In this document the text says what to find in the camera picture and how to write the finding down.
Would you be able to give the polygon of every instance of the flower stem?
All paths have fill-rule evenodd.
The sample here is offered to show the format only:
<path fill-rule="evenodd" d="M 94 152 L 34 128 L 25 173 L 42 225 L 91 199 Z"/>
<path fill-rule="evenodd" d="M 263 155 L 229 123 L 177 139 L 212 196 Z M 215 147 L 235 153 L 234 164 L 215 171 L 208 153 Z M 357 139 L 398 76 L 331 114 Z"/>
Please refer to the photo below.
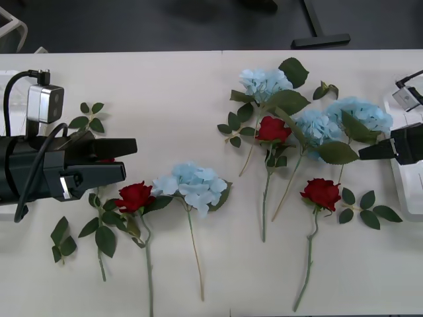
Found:
<path fill-rule="evenodd" d="M 192 245 L 194 247 L 194 253 L 196 255 L 197 260 L 197 268 L 198 268 L 198 274 L 200 275 L 200 296 L 201 300 L 204 302 L 204 285 L 203 285 L 203 277 L 201 275 L 201 269 L 200 269 L 200 261 L 198 261 L 198 255 L 197 255 L 197 249 L 196 249 L 196 243 L 194 241 L 194 234 L 192 233 L 192 221 L 191 221 L 191 213 L 188 211 L 188 222 L 190 223 L 190 230 L 191 230 L 191 238 L 192 238 Z"/>
<path fill-rule="evenodd" d="M 345 164 L 343 164 L 342 167 L 341 167 L 341 173 L 339 174 L 338 184 L 341 183 L 341 176 L 342 176 L 342 172 L 344 171 L 344 165 Z"/>
<path fill-rule="evenodd" d="M 149 317 L 154 317 L 154 306 L 153 306 L 153 275 L 151 274 L 151 256 L 150 256 L 150 238 L 151 238 L 151 231 L 149 227 L 145 224 L 144 217 L 143 217 L 143 210 L 138 210 L 139 216 L 141 217 L 141 222 L 143 226 L 147 229 L 148 237 L 145 241 L 145 257 L 147 258 L 147 272 L 148 272 L 148 289 L 149 289 L 149 307 L 150 307 L 150 315 Z"/>
<path fill-rule="evenodd" d="M 291 185 L 291 182 L 292 182 L 293 176 L 295 175 L 295 172 L 297 172 L 297 169 L 298 169 L 299 163 L 301 162 L 301 159 L 303 158 L 303 152 L 304 152 L 304 151 L 302 151 L 302 152 L 301 152 L 301 154 L 300 154 L 300 156 L 299 156 L 299 159 L 298 159 L 298 161 L 297 161 L 297 165 L 295 166 L 295 168 L 294 168 L 294 170 L 293 170 L 293 172 L 292 172 L 291 178 L 289 179 L 288 186 L 286 186 L 286 190 L 285 190 L 284 196 L 282 196 L 282 199 L 280 200 L 279 206 L 278 206 L 278 208 L 276 209 L 276 211 L 275 211 L 275 213 L 274 213 L 274 215 L 273 215 L 272 222 L 274 222 L 274 221 L 275 221 L 275 218 L 276 218 L 276 216 L 277 216 L 277 215 L 278 215 L 278 213 L 279 213 L 280 207 L 282 206 L 282 203 L 284 202 L 284 199 L 285 199 L 285 197 L 286 197 L 286 194 L 288 193 L 289 186 Z"/>
<path fill-rule="evenodd" d="M 317 215 L 319 214 L 319 210 L 317 209 L 317 205 L 315 207 L 314 214 L 315 214 L 315 226 L 316 226 L 316 229 L 315 229 L 315 231 L 310 236 L 307 237 L 307 240 L 309 241 L 309 255 L 308 255 L 308 258 L 307 258 L 307 273 L 305 275 L 304 286 L 303 286 L 303 288 L 302 288 L 302 290 L 301 290 L 301 292 L 300 292 L 300 294 L 298 296 L 298 299 L 295 302 L 295 305 L 293 307 L 293 311 L 294 312 L 297 311 L 298 306 L 299 306 L 299 303 L 301 302 L 301 299 L 303 298 L 305 289 L 307 288 L 307 284 L 309 283 L 310 268 L 311 268 L 311 264 L 313 264 L 313 261 L 311 261 L 311 243 L 312 243 L 313 238 L 317 234 L 317 231 L 319 230 L 319 226 L 317 224 Z"/>
<path fill-rule="evenodd" d="M 97 193 L 95 194 L 93 202 L 94 202 L 94 206 L 98 210 L 98 226 L 101 227 L 103 225 L 102 207 L 101 207 L 101 205 L 98 206 L 96 204 L 97 198 L 100 199 L 99 196 L 98 196 L 99 194 L 100 194 L 100 188 L 97 188 Z M 97 257 L 98 257 L 98 262 L 100 264 L 101 276 L 103 278 L 103 282 L 105 282 L 106 281 L 106 272 L 104 271 L 103 261 L 101 260 L 101 250 L 100 250 L 100 248 L 97 248 Z"/>
<path fill-rule="evenodd" d="M 243 175 L 245 168 L 247 167 L 247 164 L 249 163 L 250 156 L 251 156 L 251 153 L 252 153 L 252 148 L 254 147 L 254 144 L 256 143 L 257 127 L 258 127 L 258 124 L 260 123 L 260 119 L 261 119 L 261 116 L 262 116 L 263 109 L 264 109 L 264 105 L 262 105 L 260 112 L 258 113 L 258 117 L 257 117 L 257 121 L 256 121 L 256 127 L 254 128 L 254 135 L 252 137 L 252 144 L 251 144 L 250 152 L 249 152 L 249 155 L 247 157 L 247 160 L 245 161 L 245 165 L 243 167 L 243 170 L 241 171 L 241 173 L 239 173 L 239 177 L 241 177 Z"/>
<path fill-rule="evenodd" d="M 273 143 L 270 144 L 270 150 L 269 150 L 269 154 L 266 158 L 266 160 L 264 161 L 264 164 L 266 165 L 266 170 L 267 170 L 267 179 L 266 179 L 266 187 L 264 189 L 264 193 L 263 193 L 263 219 L 262 219 L 262 241 L 263 243 L 266 242 L 266 198 L 267 198 L 267 190 L 269 189 L 269 181 L 270 181 L 270 177 L 272 175 L 272 171 L 268 168 L 267 166 L 267 162 L 270 159 L 270 156 L 272 155 L 272 149 L 273 149 Z"/>

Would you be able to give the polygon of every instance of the rose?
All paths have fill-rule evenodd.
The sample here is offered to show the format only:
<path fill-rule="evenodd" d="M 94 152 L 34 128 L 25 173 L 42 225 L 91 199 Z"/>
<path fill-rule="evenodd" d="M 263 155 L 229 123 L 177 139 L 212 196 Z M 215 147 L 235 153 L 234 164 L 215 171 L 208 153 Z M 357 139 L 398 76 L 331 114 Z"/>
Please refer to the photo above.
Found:
<path fill-rule="evenodd" d="M 304 192 L 300 193 L 301 196 L 310 199 L 320 207 L 335 211 L 335 203 L 341 199 L 338 189 L 340 184 L 334 185 L 332 180 L 323 178 L 315 178 L 307 182 L 309 184 L 304 188 Z"/>
<path fill-rule="evenodd" d="M 115 201 L 117 207 L 125 207 L 121 209 L 121 213 L 133 213 L 141 207 L 145 207 L 155 201 L 155 197 L 150 196 L 153 186 L 145 186 L 144 182 L 123 187 L 119 191 L 122 199 Z"/>
<path fill-rule="evenodd" d="M 278 118 L 266 116 L 260 123 L 260 129 L 256 138 L 262 141 L 273 141 L 279 139 L 282 143 L 291 134 L 291 129 L 284 127 L 285 122 Z"/>

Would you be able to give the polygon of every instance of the hydrangea stem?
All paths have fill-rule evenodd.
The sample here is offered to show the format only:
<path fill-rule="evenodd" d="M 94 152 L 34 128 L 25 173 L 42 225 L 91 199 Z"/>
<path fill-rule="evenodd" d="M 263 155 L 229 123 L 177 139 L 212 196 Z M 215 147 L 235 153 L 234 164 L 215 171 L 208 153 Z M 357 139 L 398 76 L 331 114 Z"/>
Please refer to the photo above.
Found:
<path fill-rule="evenodd" d="M 265 165 L 266 165 L 266 170 L 267 170 L 267 179 L 266 179 L 266 187 L 264 189 L 264 193 L 263 193 L 263 219 L 262 219 L 262 241 L 266 242 L 266 198 L 267 198 L 267 191 L 269 189 L 269 181 L 270 181 L 270 177 L 272 175 L 272 171 L 267 167 L 267 162 L 270 159 L 270 156 L 272 155 L 272 149 L 273 149 L 273 144 L 270 144 L 270 150 L 269 150 L 269 154 L 266 158 L 265 161 Z"/>
<path fill-rule="evenodd" d="M 190 223 L 190 230 L 191 230 L 191 238 L 192 238 L 192 245 L 194 247 L 194 253 L 196 255 L 197 260 L 197 268 L 198 268 L 198 274 L 200 275 L 200 295 L 201 300 L 204 302 L 204 285 L 203 285 L 203 277 L 201 275 L 201 269 L 200 269 L 200 261 L 198 261 L 198 255 L 197 255 L 197 249 L 196 249 L 196 243 L 194 241 L 194 234 L 192 233 L 192 221 L 191 221 L 191 213 L 189 211 L 186 212 L 188 214 L 188 222 Z"/>
<path fill-rule="evenodd" d="M 101 205 L 97 205 L 96 204 L 96 201 L 97 201 L 97 198 L 98 199 L 100 199 L 99 198 L 99 195 L 100 195 L 100 188 L 97 188 L 97 191 L 96 191 L 96 195 L 95 195 L 95 197 L 94 197 L 94 201 L 93 201 L 93 203 L 94 203 L 94 206 L 97 208 L 97 210 L 98 210 L 98 226 L 99 227 L 101 227 L 102 225 L 103 225 L 103 220 L 102 220 L 102 207 L 101 207 Z M 97 248 L 97 257 L 98 257 L 98 262 L 99 262 L 99 264 L 100 264 L 100 269 L 101 269 L 101 276 L 102 276 L 102 278 L 103 278 L 103 282 L 105 282 L 106 281 L 106 272 L 104 271 L 104 266 L 103 266 L 103 261 L 101 260 L 101 250 L 100 250 L 100 248 Z"/>
<path fill-rule="evenodd" d="M 254 128 L 254 135 L 252 137 L 252 144 L 251 144 L 250 152 L 249 152 L 249 155 L 247 157 L 247 160 L 245 161 L 244 167 L 241 170 L 241 173 L 239 173 L 239 177 L 241 177 L 244 174 L 245 168 L 247 167 L 247 164 L 249 163 L 250 156 L 251 156 L 251 153 L 252 153 L 252 148 L 254 147 L 254 144 L 256 143 L 257 128 L 258 128 L 258 124 L 260 123 L 260 119 L 262 117 L 263 109 L 264 109 L 264 105 L 262 104 L 260 112 L 258 113 L 258 116 L 257 116 L 257 121 L 256 121 L 256 126 Z"/>
<path fill-rule="evenodd" d="M 148 289 L 149 289 L 149 317 L 154 317 L 154 306 L 153 306 L 153 275 L 151 273 L 151 255 L 150 255 L 150 238 L 151 238 L 151 231 L 149 227 L 145 224 L 144 217 L 143 217 L 143 210 L 142 208 L 138 211 L 139 216 L 141 218 L 141 222 L 143 226 L 147 229 L 148 237 L 145 241 L 145 257 L 147 259 L 147 272 L 148 272 Z"/>
<path fill-rule="evenodd" d="M 293 170 L 293 172 L 292 172 L 291 178 L 289 179 L 288 186 L 286 186 L 286 190 L 285 190 L 284 196 L 282 196 L 282 199 L 280 200 L 279 206 L 278 206 L 278 208 L 276 209 L 275 214 L 273 215 L 272 222 L 273 222 L 273 221 L 275 221 L 276 216 L 278 215 L 278 213 L 279 213 L 279 211 L 280 211 L 280 207 L 282 206 L 282 203 L 284 202 L 284 199 L 285 199 L 285 197 L 286 197 L 286 194 L 288 193 L 289 186 L 291 185 L 291 182 L 292 182 L 293 176 L 295 175 L 295 172 L 297 172 L 297 169 L 298 169 L 299 163 L 301 162 L 301 159 L 303 158 L 303 152 L 304 152 L 304 151 L 302 151 L 302 152 L 301 152 L 301 154 L 300 154 L 300 156 L 299 156 L 299 159 L 298 159 L 298 161 L 297 161 L 297 165 L 295 166 L 295 168 L 294 168 L 294 170 Z"/>
<path fill-rule="evenodd" d="M 315 231 L 311 235 L 309 235 L 307 237 L 307 240 L 309 241 L 309 255 L 308 255 L 308 258 L 307 258 L 307 273 L 305 274 L 304 286 L 301 289 L 301 292 L 300 292 L 300 294 L 298 296 L 298 299 L 295 302 L 295 305 L 293 307 L 293 311 L 294 312 L 297 311 L 298 306 L 299 306 L 299 303 L 301 302 L 301 299 L 303 298 L 305 289 L 307 288 L 307 284 L 309 283 L 311 264 L 313 264 L 313 261 L 311 261 L 311 243 L 313 241 L 313 238 L 317 234 L 317 231 L 319 230 L 319 226 L 317 224 L 317 215 L 319 214 L 319 210 L 317 208 L 317 205 L 315 207 L 314 214 L 315 214 L 315 226 L 316 226 L 316 229 L 315 229 Z"/>

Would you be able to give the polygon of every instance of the camera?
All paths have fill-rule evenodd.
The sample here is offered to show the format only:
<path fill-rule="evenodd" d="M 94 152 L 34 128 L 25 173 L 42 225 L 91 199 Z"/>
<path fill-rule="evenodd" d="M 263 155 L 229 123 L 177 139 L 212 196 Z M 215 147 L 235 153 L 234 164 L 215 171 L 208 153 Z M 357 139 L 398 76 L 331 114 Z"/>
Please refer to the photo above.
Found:
<path fill-rule="evenodd" d="M 65 90 L 59 86 L 32 85 L 28 91 L 28 120 L 53 123 L 61 118 Z"/>

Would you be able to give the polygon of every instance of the artificial flower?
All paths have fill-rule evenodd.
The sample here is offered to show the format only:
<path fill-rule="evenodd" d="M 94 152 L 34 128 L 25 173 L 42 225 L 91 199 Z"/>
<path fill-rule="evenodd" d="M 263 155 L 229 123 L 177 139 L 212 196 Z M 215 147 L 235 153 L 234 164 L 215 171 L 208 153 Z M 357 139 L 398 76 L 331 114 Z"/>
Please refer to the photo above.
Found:
<path fill-rule="evenodd" d="M 184 201 L 198 210 L 204 218 L 209 210 L 209 204 L 219 203 L 221 192 L 227 188 L 224 180 L 217 177 L 212 168 L 202 168 L 193 162 L 175 165 L 172 176 L 162 176 L 153 181 L 153 195 L 184 196 Z"/>
<path fill-rule="evenodd" d="M 285 127 L 285 122 L 281 119 L 266 116 L 260 123 L 260 129 L 258 130 L 256 139 L 262 141 L 274 141 L 279 139 L 282 143 L 285 143 L 291 132 L 291 129 Z"/>
<path fill-rule="evenodd" d="M 393 125 L 390 114 L 371 102 L 356 97 L 347 97 L 331 104 L 325 114 L 338 125 L 342 124 L 342 110 L 348 112 L 372 131 L 382 131 L 389 133 Z"/>
<path fill-rule="evenodd" d="M 341 136 L 338 125 L 329 120 L 329 117 L 318 110 L 305 110 L 296 119 L 304 136 L 312 146 L 322 145 L 325 141 L 336 140 Z"/>
<path fill-rule="evenodd" d="M 139 208 L 155 201 L 155 198 L 150 196 L 152 187 L 145 186 L 144 182 L 123 187 L 119 191 L 122 199 L 117 199 L 115 204 L 119 208 L 125 207 L 125 209 L 120 210 L 121 213 L 134 213 Z"/>
<path fill-rule="evenodd" d="M 332 180 L 322 178 L 315 178 L 307 182 L 309 184 L 304 188 L 304 192 L 300 193 L 301 196 L 310 199 L 322 208 L 335 211 L 335 203 L 341 199 L 338 188 L 340 184 L 334 185 Z"/>
<path fill-rule="evenodd" d="M 280 90 L 293 88 L 285 73 L 279 69 L 271 71 L 245 69 L 239 76 L 242 78 L 240 83 L 247 90 L 245 94 L 253 96 L 258 103 L 267 101 Z"/>

